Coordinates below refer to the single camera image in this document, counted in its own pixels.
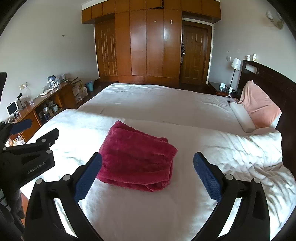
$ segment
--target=white bedsheet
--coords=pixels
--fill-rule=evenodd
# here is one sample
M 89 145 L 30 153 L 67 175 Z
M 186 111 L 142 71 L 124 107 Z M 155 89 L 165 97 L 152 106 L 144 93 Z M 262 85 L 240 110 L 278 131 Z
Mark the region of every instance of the white bedsheet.
M 247 135 L 228 100 L 157 85 L 112 84 L 78 110 Z
M 239 137 L 210 129 L 65 110 L 30 140 L 35 142 L 54 128 L 60 131 L 51 147 L 56 165 L 40 177 L 55 181 L 72 174 L 99 150 L 117 120 L 150 135 L 168 138 L 178 153 L 173 161 L 171 182 L 162 191 L 143 192 L 94 181 L 86 199 L 79 204 L 105 241 L 191 240 L 216 206 L 193 168 L 193 155 L 198 151 L 223 173 L 231 173 L 238 180 L 250 181 L 254 177 L 261 180 L 269 207 L 271 238 L 294 209 L 296 183 L 282 165 L 279 132 Z M 21 188 L 27 198 L 33 186 L 34 181 Z M 229 231 L 239 202 L 238 199 L 221 235 Z M 60 203 L 58 210 L 67 232 L 71 233 Z

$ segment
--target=lamp shade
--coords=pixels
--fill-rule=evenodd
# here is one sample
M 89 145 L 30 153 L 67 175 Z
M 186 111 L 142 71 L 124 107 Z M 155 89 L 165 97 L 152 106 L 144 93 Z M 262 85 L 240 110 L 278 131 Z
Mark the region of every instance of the lamp shade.
M 238 58 L 234 58 L 233 63 L 231 65 L 235 70 L 240 70 L 241 61 Z

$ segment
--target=bottle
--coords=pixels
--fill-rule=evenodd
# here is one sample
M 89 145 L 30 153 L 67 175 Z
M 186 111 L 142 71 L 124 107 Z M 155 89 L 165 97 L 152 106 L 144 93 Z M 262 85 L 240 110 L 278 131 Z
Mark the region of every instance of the bottle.
M 25 85 L 25 93 L 24 93 L 24 99 L 27 99 L 27 102 L 29 102 L 30 105 L 34 105 L 34 101 L 31 98 L 32 93 L 31 90 L 28 88 L 28 85 Z

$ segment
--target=white pillow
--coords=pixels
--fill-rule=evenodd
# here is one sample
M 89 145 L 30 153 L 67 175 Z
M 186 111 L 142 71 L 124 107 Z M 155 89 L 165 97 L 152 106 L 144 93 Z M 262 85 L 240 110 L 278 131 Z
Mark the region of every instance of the white pillow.
M 262 127 L 257 130 L 254 130 L 252 134 L 253 135 L 263 135 L 263 134 L 266 134 L 269 132 L 274 133 L 274 132 L 276 132 L 276 130 L 272 127 Z
M 244 132 L 252 133 L 254 130 L 256 130 L 251 117 L 241 104 L 231 102 L 230 108 L 232 109 Z
M 281 113 L 278 115 L 278 117 L 273 121 L 273 123 L 271 123 L 270 127 L 271 128 L 276 128 L 278 122 L 279 122 L 279 119 L 281 117 Z

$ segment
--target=red blanket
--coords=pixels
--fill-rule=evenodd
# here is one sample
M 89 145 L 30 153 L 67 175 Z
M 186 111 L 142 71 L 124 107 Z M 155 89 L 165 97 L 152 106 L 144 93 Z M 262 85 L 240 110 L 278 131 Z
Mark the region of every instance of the red blanket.
M 99 153 L 103 163 L 97 179 L 153 192 L 169 184 L 177 149 L 166 138 L 147 135 L 116 121 Z

